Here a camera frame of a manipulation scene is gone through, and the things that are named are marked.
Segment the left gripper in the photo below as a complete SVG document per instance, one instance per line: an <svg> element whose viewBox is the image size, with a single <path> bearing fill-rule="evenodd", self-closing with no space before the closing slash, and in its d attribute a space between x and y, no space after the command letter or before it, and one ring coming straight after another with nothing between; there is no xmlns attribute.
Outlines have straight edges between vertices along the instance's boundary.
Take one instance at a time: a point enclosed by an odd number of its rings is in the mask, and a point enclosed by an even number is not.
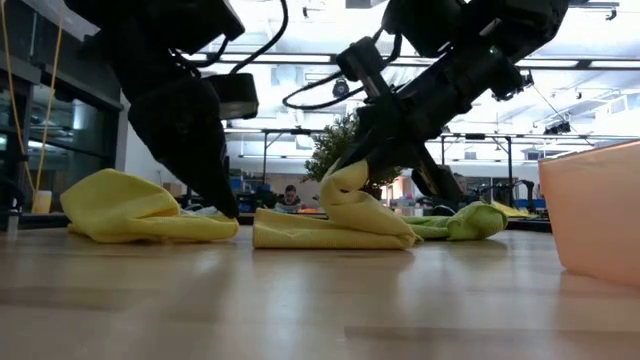
<svg viewBox="0 0 640 360"><path fill-rule="evenodd" d="M238 217L212 85L166 49L115 47L102 56L130 104L130 124L153 158L206 204Z"/></svg>

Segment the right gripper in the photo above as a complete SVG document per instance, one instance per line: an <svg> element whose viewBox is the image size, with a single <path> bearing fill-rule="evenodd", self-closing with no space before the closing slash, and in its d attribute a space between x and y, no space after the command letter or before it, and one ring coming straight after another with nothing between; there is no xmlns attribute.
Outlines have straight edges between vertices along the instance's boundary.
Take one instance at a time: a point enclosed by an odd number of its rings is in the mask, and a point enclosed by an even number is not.
<svg viewBox="0 0 640 360"><path fill-rule="evenodd" d="M342 155L342 167L365 160L369 173L410 168L428 195L458 202L462 190L451 171L439 165L426 142L458 113L459 93L446 76L427 70L397 91L377 99L374 107L356 110L353 140Z"/></svg>

